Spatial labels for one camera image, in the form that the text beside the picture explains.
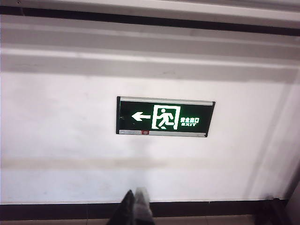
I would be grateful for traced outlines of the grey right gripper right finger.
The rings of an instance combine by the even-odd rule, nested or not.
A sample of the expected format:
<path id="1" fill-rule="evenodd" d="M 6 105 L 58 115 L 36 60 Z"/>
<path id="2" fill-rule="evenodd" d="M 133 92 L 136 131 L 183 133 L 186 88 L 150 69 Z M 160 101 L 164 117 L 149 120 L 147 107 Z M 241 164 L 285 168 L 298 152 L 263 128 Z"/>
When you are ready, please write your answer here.
<path id="1" fill-rule="evenodd" d="M 154 219 L 150 209 L 150 197 L 145 187 L 138 187 L 134 194 L 134 224 L 153 225 Z"/>

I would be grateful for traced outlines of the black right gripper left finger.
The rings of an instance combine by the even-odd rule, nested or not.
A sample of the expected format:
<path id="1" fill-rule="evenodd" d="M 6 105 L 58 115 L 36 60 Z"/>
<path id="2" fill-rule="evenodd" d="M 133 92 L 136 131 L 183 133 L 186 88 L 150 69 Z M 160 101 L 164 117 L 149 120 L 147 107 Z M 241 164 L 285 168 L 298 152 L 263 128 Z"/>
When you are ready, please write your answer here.
<path id="1" fill-rule="evenodd" d="M 110 225 L 132 225 L 133 224 L 133 208 L 135 197 L 132 190 L 129 190 L 116 211 L 109 219 Z"/>

